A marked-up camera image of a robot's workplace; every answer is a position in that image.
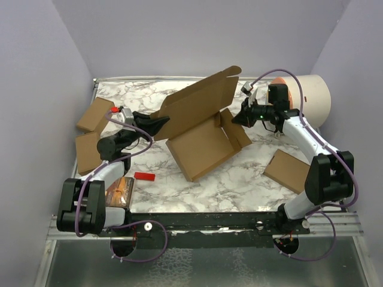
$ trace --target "red object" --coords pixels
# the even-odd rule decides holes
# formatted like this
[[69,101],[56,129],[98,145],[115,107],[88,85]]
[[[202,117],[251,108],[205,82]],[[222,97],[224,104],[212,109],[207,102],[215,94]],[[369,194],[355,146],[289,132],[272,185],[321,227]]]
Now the red object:
[[156,178],[156,175],[153,173],[135,172],[134,178],[141,179],[143,181],[154,181],[154,179]]
[[113,114],[115,114],[116,112],[120,112],[120,110],[118,109],[118,107],[114,106],[113,108],[110,109],[112,111]]

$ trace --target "white marble tabletop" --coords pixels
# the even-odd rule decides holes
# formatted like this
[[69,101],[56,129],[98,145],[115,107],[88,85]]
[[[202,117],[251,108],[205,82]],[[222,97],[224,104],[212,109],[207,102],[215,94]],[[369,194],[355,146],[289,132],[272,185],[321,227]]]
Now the white marble tabletop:
[[[111,100],[116,106],[126,106],[133,111],[152,113],[158,110],[163,99],[194,81],[126,81],[99,83],[96,97]],[[235,115],[244,95],[238,82],[233,103],[229,106]],[[265,102],[268,82],[259,83],[259,102]],[[119,130],[108,123],[101,136]],[[137,181],[133,194],[132,212],[247,212],[274,211],[277,207],[296,196],[287,188],[263,175],[263,171],[274,152],[281,149],[305,162],[306,158],[292,141],[266,131],[261,123],[245,131],[253,144],[223,163],[197,182],[187,182],[165,145],[166,141],[155,142],[153,147],[132,158],[132,167],[127,176],[134,172],[156,174],[154,182]],[[142,149],[146,142],[141,140],[132,152]]]

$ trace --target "marble table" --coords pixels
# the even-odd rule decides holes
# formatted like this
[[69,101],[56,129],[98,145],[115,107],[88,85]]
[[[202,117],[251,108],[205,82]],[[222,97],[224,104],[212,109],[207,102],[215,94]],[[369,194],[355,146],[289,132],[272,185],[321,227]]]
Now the marble table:
[[[99,83],[96,97],[111,100],[116,106],[126,106],[133,111],[152,113],[160,108],[164,98],[194,81],[118,81]],[[244,99],[238,82],[233,103],[229,109],[236,114]],[[258,84],[258,100],[265,102],[267,81]],[[108,123],[101,136],[119,130]],[[165,145],[155,142],[153,147],[132,158],[134,172],[156,174],[154,182],[137,181],[133,194],[132,212],[249,212],[273,211],[296,196],[287,188],[263,175],[274,152],[281,149],[305,162],[306,158],[292,141],[284,135],[276,136],[263,128],[261,123],[245,131],[253,144],[223,163],[197,182],[187,182]],[[132,149],[143,149],[145,141]]]

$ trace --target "gray floor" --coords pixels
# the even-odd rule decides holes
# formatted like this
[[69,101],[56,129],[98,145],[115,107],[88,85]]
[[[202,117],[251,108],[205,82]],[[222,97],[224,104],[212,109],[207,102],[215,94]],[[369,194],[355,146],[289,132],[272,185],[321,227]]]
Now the gray floor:
[[[300,240],[297,255],[325,253],[330,238]],[[156,251],[136,251],[148,258]],[[319,262],[284,258],[275,249],[169,249],[155,262],[111,259],[107,240],[57,242],[47,286],[367,286],[352,237],[339,238]]]

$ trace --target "gray wall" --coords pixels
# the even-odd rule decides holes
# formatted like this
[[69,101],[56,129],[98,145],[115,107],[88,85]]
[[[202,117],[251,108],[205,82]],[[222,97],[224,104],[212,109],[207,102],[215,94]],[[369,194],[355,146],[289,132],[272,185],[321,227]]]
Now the gray wall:
[[96,77],[309,74],[349,0],[53,0]]
[[356,205],[375,267],[383,282],[383,2],[352,0],[312,73],[332,96],[321,131],[355,156],[360,184]]
[[32,286],[92,76],[50,0],[0,9],[0,278]]

